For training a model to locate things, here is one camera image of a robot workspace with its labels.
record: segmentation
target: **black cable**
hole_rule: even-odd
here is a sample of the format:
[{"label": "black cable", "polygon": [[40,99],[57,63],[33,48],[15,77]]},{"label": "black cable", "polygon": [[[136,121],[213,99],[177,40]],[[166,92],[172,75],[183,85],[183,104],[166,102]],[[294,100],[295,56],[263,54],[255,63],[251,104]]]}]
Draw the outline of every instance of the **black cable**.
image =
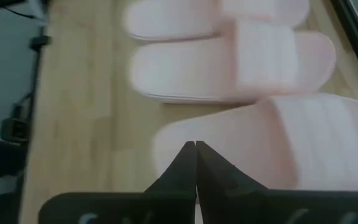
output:
[{"label": "black cable", "polygon": [[22,16],[22,17],[26,17],[26,18],[29,18],[29,19],[35,19],[35,16],[33,15],[26,15],[26,14],[22,14],[22,13],[19,13],[19,12],[16,12],[16,11],[13,11],[12,9],[9,9],[5,6],[3,6],[4,9],[8,10],[9,12],[13,13],[13,14],[16,14],[18,16]]}]

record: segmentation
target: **slipper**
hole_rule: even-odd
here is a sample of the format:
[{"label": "slipper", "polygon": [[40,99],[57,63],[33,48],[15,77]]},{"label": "slipper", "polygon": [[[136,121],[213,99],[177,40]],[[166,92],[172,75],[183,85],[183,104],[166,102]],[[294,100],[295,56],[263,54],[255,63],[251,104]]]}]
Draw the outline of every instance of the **slipper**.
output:
[{"label": "slipper", "polygon": [[161,175],[187,141],[204,141],[269,189],[358,190],[358,101],[274,96],[169,124],[153,140]]},{"label": "slipper", "polygon": [[148,41],[207,37],[234,17],[295,27],[306,20],[309,0],[141,0],[124,13],[124,27]]},{"label": "slipper", "polygon": [[168,103],[253,103],[317,91],[333,73],[335,47],[319,32],[252,21],[234,30],[140,47],[131,61],[133,89]]}]

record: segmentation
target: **wood grain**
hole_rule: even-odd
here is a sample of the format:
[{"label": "wood grain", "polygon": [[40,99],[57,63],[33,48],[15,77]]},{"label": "wood grain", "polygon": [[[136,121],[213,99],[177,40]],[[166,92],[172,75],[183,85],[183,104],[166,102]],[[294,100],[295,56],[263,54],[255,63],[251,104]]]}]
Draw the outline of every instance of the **wood grain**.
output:
[{"label": "wood grain", "polygon": [[[127,84],[135,49],[121,29],[130,1],[54,0],[50,5],[20,221],[37,223],[64,192],[141,191],[155,179],[149,145],[162,126],[229,106],[164,105]],[[325,0],[312,0],[302,29],[320,30],[337,48],[337,69],[322,89],[358,100],[358,61]]]}]

